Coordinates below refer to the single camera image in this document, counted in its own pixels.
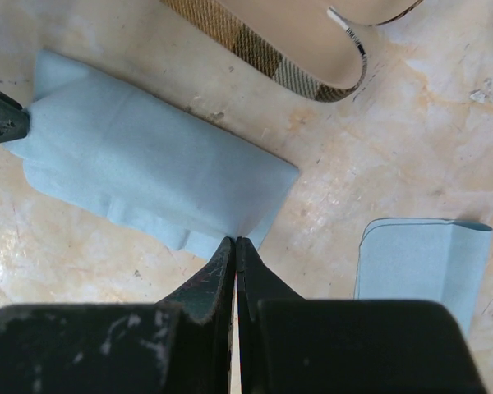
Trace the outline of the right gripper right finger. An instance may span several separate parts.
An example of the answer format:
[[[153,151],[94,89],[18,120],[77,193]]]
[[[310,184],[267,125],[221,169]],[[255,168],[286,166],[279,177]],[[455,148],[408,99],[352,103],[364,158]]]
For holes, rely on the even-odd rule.
[[[307,300],[235,243],[245,393],[483,393],[458,324],[420,300]]]

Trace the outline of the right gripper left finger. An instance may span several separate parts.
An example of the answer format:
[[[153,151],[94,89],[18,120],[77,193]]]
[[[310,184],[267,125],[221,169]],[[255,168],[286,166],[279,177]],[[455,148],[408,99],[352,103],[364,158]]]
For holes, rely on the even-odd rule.
[[[0,309],[0,393],[227,393],[234,243],[156,303]]]

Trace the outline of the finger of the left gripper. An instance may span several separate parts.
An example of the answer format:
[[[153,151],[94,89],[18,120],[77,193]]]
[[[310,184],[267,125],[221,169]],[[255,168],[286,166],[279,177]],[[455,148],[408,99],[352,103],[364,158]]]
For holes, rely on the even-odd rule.
[[[0,91],[0,144],[25,138],[29,129],[29,114],[18,102]]]

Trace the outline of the light blue cloth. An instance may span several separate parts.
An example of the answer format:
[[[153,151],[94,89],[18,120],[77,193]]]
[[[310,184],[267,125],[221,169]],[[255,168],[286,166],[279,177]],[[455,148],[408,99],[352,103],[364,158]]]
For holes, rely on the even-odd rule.
[[[203,259],[224,237],[260,245],[298,176],[291,163],[46,50],[27,112],[28,135],[6,147],[34,189]]]
[[[467,334],[492,233],[486,224],[464,220],[376,219],[362,234],[354,296],[440,303]]]

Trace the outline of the brown striped glasses case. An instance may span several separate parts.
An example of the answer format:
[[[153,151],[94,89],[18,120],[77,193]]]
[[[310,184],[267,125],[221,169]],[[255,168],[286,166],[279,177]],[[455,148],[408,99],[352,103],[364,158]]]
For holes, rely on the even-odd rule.
[[[366,76],[352,25],[388,24],[417,1],[176,0],[167,6],[229,52],[306,99],[334,103]]]

